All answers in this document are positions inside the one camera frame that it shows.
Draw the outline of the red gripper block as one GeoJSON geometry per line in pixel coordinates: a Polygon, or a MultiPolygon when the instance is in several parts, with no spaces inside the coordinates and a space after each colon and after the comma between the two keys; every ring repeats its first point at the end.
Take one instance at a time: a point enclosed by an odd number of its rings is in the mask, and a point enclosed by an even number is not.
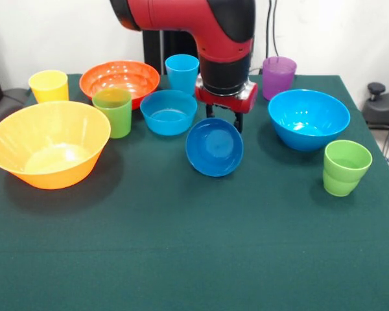
{"type": "Polygon", "coordinates": [[[206,104],[206,117],[215,116],[213,106],[228,108],[234,112],[234,127],[239,133],[243,130],[243,113],[249,113],[255,105],[258,94],[258,85],[255,82],[247,80],[240,92],[234,95],[216,95],[209,92],[203,84],[201,74],[196,78],[195,97],[206,104]]]}

